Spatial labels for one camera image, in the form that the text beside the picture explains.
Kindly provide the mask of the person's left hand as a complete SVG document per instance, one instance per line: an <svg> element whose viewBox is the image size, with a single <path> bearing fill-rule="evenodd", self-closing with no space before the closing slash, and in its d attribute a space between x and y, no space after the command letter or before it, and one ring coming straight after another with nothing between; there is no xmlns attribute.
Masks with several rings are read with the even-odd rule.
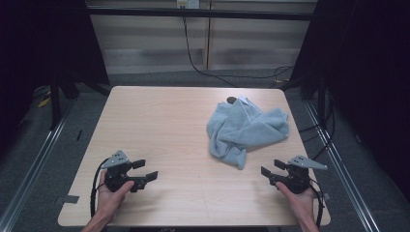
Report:
<svg viewBox="0 0 410 232"><path fill-rule="evenodd" d="M98 186L98 206L95 217L98 222L103 225L108 225L116 215L121 204L126 198L126 194L131 190L134 185L133 181L127 181L118 190L112 192L105 185L105 173L103 170L100 177Z"/></svg>

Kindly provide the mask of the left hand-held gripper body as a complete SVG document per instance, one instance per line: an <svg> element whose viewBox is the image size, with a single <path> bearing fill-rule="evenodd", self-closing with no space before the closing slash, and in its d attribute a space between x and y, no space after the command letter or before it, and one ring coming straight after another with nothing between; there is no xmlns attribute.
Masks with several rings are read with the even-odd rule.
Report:
<svg viewBox="0 0 410 232"><path fill-rule="evenodd" d="M122 150L115 152L110 158L102 163L102 169L106 170L105 185L114 192L118 190L127 181L133 181L134 185L131 192L137 192L144 189L146 183L142 181L143 177L130 177L128 172L132 169L132 161Z"/></svg>

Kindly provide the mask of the white wall outlet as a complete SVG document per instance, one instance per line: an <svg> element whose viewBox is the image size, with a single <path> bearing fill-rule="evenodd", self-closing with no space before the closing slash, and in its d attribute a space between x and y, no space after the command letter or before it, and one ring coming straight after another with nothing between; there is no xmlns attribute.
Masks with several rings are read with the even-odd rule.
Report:
<svg viewBox="0 0 410 232"><path fill-rule="evenodd" d="M176 0L176 6L178 9L199 10L200 1L199 0Z"/></svg>

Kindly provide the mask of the light blue towel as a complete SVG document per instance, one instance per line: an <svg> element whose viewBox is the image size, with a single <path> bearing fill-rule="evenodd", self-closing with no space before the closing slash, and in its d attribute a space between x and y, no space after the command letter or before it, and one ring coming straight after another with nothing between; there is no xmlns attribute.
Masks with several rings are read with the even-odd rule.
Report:
<svg viewBox="0 0 410 232"><path fill-rule="evenodd" d="M210 154L242 170L248 148L275 144L289 136L288 114L280 108L264 112L248 98L220 102L206 132Z"/></svg>

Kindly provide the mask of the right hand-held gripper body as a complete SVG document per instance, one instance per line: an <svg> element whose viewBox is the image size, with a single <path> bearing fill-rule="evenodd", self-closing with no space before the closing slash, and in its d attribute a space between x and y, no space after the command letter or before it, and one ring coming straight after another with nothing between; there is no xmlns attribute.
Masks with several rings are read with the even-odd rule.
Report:
<svg viewBox="0 0 410 232"><path fill-rule="evenodd" d="M327 170L328 166L304 156L296 156L286 162L287 176L277 175L277 182L285 184L293 193L304 192L310 186L309 171L311 169Z"/></svg>

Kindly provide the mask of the person's right hand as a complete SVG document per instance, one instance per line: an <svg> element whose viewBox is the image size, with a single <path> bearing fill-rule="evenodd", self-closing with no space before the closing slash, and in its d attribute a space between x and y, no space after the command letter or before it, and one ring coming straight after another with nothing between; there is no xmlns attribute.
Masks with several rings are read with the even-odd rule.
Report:
<svg viewBox="0 0 410 232"><path fill-rule="evenodd" d="M300 224L315 224L313 213L314 192L308 188L303 193L293 193L285 184L277 182L278 190L286 197L291 211Z"/></svg>

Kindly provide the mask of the metal floor rail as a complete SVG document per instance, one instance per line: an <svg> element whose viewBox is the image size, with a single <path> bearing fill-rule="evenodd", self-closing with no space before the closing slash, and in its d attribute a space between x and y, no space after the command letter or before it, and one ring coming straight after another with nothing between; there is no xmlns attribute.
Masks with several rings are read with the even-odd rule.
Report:
<svg viewBox="0 0 410 232"><path fill-rule="evenodd" d="M62 116L55 127L49 118L52 107L35 106L23 120L16 144L0 165L0 203L5 203L0 207L0 232L13 232L75 103L76 100L67 100L61 104Z"/></svg>
<svg viewBox="0 0 410 232"><path fill-rule="evenodd" d="M382 232L378 226L372 212L370 211L367 203L365 202L362 194L358 190L355 182L353 181L349 171L344 164L335 143L331 138L331 134L319 125L319 113L315 109L314 105L310 101L305 102L307 113L312 123L317 127L317 133L324 144L329 159L331 160L338 177L353 205L356 214L359 217L366 232Z"/></svg>

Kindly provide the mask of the black horizontal bar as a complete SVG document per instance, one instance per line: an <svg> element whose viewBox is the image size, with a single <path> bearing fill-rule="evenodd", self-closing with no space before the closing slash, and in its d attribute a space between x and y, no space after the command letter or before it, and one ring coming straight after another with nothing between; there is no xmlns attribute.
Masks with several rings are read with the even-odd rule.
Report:
<svg viewBox="0 0 410 232"><path fill-rule="evenodd" d="M176 16L204 18L240 18L240 19L271 19L311 21L317 18L315 14L250 12L223 10L180 10L180 9L145 9L145 8L108 8L89 7L89 15L135 15L135 16Z"/></svg>

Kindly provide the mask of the black metal stand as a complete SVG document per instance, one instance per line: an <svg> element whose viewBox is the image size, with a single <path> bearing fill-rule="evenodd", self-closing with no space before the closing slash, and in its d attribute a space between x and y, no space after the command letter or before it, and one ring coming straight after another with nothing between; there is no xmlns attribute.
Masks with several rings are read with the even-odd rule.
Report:
<svg viewBox="0 0 410 232"><path fill-rule="evenodd" d="M51 99L51 112L52 120L50 129L54 130L62 120L61 104L60 104L60 92L66 96L69 100L76 100L79 96L79 91L76 87L76 83L84 84L92 90L102 94L103 96L109 95L109 90L102 87L99 83L96 83L89 78L81 76L75 72L62 72L54 73L50 78L50 99Z"/></svg>
<svg viewBox="0 0 410 232"><path fill-rule="evenodd" d="M300 88L303 100L311 100L317 95L317 115L320 126L325 125L325 93L326 83L324 76L319 72L306 72L303 74L293 74L290 80L279 87L281 91L292 88Z"/></svg>

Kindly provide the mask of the dark curtain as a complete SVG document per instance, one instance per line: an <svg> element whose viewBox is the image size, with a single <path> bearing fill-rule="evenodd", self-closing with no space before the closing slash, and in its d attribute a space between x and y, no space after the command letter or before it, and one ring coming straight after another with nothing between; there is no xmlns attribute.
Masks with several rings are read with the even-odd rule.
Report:
<svg viewBox="0 0 410 232"><path fill-rule="evenodd" d="M291 79L325 85L410 202L410 0L317 0Z"/></svg>
<svg viewBox="0 0 410 232"><path fill-rule="evenodd" d="M109 83L86 9L85 0L0 0L0 158L37 88L61 88L73 99L77 83Z"/></svg>

